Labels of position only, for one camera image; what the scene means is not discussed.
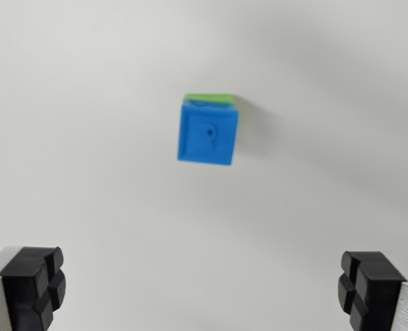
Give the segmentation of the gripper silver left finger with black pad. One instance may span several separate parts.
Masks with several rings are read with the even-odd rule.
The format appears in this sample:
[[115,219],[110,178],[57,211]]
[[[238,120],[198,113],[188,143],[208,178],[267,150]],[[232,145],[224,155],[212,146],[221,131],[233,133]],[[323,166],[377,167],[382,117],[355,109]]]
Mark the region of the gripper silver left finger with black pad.
[[65,297],[61,248],[0,251],[0,330],[48,330]]

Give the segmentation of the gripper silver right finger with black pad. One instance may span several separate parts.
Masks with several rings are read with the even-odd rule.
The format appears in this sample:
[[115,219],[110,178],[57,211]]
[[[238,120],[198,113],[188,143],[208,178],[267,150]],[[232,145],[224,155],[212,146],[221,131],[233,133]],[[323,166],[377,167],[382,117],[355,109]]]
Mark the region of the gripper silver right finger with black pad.
[[356,331],[408,330],[408,283],[381,252],[343,253],[338,301]]

